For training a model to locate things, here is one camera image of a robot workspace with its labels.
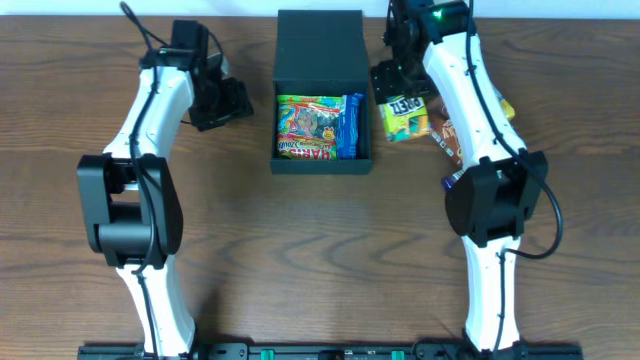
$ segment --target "candy bag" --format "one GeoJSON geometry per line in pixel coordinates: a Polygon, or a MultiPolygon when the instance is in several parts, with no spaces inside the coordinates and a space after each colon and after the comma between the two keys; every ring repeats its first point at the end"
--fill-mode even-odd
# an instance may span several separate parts
{"type": "Polygon", "coordinates": [[[336,132],[342,98],[279,95],[278,103],[277,147],[281,156],[336,159],[336,132]]]}
{"type": "Polygon", "coordinates": [[[335,142],[306,136],[278,134],[278,153],[281,157],[306,160],[335,160],[335,142]]]}
{"type": "Polygon", "coordinates": [[[409,140],[430,132],[427,109],[421,97],[392,97],[379,108],[384,131],[390,142],[409,140]]]}
{"type": "Polygon", "coordinates": [[[338,136],[336,139],[338,159],[355,159],[358,143],[358,113],[362,94],[344,95],[340,106],[338,136]]]}

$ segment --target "black box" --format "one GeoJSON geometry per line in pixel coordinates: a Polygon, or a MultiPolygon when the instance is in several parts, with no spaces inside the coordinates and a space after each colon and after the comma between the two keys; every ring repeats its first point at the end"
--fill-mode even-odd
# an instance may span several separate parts
{"type": "Polygon", "coordinates": [[[278,95],[364,95],[353,160],[292,160],[278,157],[278,100],[274,99],[273,174],[367,174],[371,170],[369,61],[362,11],[278,11],[273,68],[278,95]]]}

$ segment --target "wood grain surface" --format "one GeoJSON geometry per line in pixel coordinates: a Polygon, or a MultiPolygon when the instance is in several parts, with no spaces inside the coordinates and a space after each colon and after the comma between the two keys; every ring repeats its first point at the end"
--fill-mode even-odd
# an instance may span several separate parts
{"type": "MultiPolygon", "coordinates": [[[[256,115],[181,127],[171,172],[185,215],[178,269],[205,341],[408,342],[459,337],[464,249],[426,138],[385,141],[368,176],[272,176],[276,19],[200,18],[246,82],[256,115]]],[[[144,18],[168,38],[170,18],[144,18]]],[[[640,23],[482,20],[489,72],[514,125],[544,150],[566,218],[558,253],[518,260],[528,341],[580,342],[587,359],[640,353],[640,23]]],[[[370,63],[388,58],[366,19],[370,63]]],[[[129,293],[89,249],[75,168],[122,125],[144,46],[124,17],[0,18],[0,358],[72,359],[84,342],[139,342],[129,293]]],[[[541,199],[523,248],[551,242],[541,199]]]]}

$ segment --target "snack package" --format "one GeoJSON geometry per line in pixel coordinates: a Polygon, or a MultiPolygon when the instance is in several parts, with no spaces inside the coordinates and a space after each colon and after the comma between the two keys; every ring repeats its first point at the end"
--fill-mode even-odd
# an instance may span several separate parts
{"type": "Polygon", "coordinates": [[[336,137],[338,159],[355,159],[358,143],[358,113],[362,94],[344,95],[340,106],[336,137]]]}
{"type": "Polygon", "coordinates": [[[280,156],[291,159],[335,160],[341,97],[278,96],[280,156]]]}
{"type": "Polygon", "coordinates": [[[442,187],[444,188],[444,191],[449,191],[453,188],[453,185],[455,185],[455,183],[460,180],[460,178],[462,177],[462,175],[464,174],[464,170],[458,170],[455,173],[453,173],[453,175],[451,176],[445,176],[440,180],[440,183],[442,184],[442,187]]]}
{"type": "MultiPolygon", "coordinates": [[[[507,119],[511,121],[516,112],[504,99],[502,94],[495,89],[496,97],[502,105],[507,119]]],[[[429,113],[429,128],[431,137],[440,145],[440,147],[449,155],[451,160],[458,166],[462,167],[462,149],[458,143],[458,137],[456,136],[456,130],[453,128],[453,122],[449,118],[447,108],[444,106],[444,101],[441,96],[438,96],[427,103],[427,112],[429,113]]]]}
{"type": "Polygon", "coordinates": [[[390,142],[404,141],[429,134],[429,119],[422,98],[396,96],[379,106],[384,131],[390,142]]]}
{"type": "Polygon", "coordinates": [[[334,160],[335,143],[306,136],[278,134],[278,153],[290,159],[334,160]]]}

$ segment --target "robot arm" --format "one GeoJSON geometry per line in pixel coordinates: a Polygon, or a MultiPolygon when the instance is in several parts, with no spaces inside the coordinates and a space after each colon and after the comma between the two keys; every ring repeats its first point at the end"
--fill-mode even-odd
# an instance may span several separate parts
{"type": "Polygon", "coordinates": [[[209,35],[196,21],[176,20],[171,44],[149,50],[141,59],[140,87],[115,139],[101,156],[85,155],[78,165],[91,248],[103,253],[109,266],[116,267],[143,325],[144,351],[154,352],[155,338],[160,357],[184,356],[195,336],[195,322],[185,306],[175,268],[183,218],[167,163],[178,127],[186,112],[200,131],[253,113],[244,85],[233,78],[222,79],[222,54],[207,57],[209,35]],[[117,202],[112,194],[138,190],[129,136],[152,91],[154,68],[156,94],[139,120],[135,154],[147,174],[151,204],[143,196],[138,203],[117,202]],[[132,271],[145,259],[151,241],[148,206],[154,209],[157,241],[152,245],[150,266],[142,272],[145,294],[132,271]]]}
{"type": "MultiPolygon", "coordinates": [[[[176,67],[161,66],[157,71],[158,90],[140,126],[138,156],[153,154],[168,162],[180,121],[193,105],[193,82],[188,71],[176,67]]],[[[104,154],[111,154],[116,159],[130,157],[129,135],[149,96],[152,81],[152,69],[140,72],[140,87],[129,115],[115,139],[104,149],[104,154]]]]}
{"type": "MultiPolygon", "coordinates": [[[[465,59],[466,34],[445,36],[439,44],[430,44],[425,52],[424,68],[438,89],[452,119],[462,148],[464,169],[480,165],[481,158],[497,162],[511,158],[502,145],[495,143],[487,118],[469,79],[465,59]]],[[[471,38],[473,63],[480,88],[496,125],[507,143],[514,149],[526,150],[525,144],[507,120],[498,99],[493,96],[493,84],[482,61],[478,35],[471,38]]],[[[515,255],[505,254],[505,311],[500,329],[501,288],[500,261],[496,254],[505,248],[517,250],[520,237],[511,235],[492,239],[485,248],[479,247],[469,236],[462,236],[467,256],[469,280],[469,314],[465,324],[466,336],[477,350],[493,350],[501,332],[498,350],[509,348],[520,340],[514,315],[515,255]]]]}
{"type": "MultiPolygon", "coordinates": [[[[473,21],[467,5],[463,1],[430,5],[413,0],[390,2],[393,22],[390,17],[384,39],[392,46],[393,60],[372,69],[374,93],[378,103],[397,95],[442,96],[462,148],[465,169],[445,199],[447,216],[462,237],[467,255],[465,338],[478,353],[502,350],[520,340],[514,315],[515,255],[505,250],[519,247],[524,220],[531,217],[540,188],[495,141],[473,87],[465,48],[467,28],[473,21]]],[[[544,156],[526,153],[524,142],[493,95],[477,34],[471,35],[470,44],[480,90],[496,126],[511,148],[546,175],[544,156]]]]}

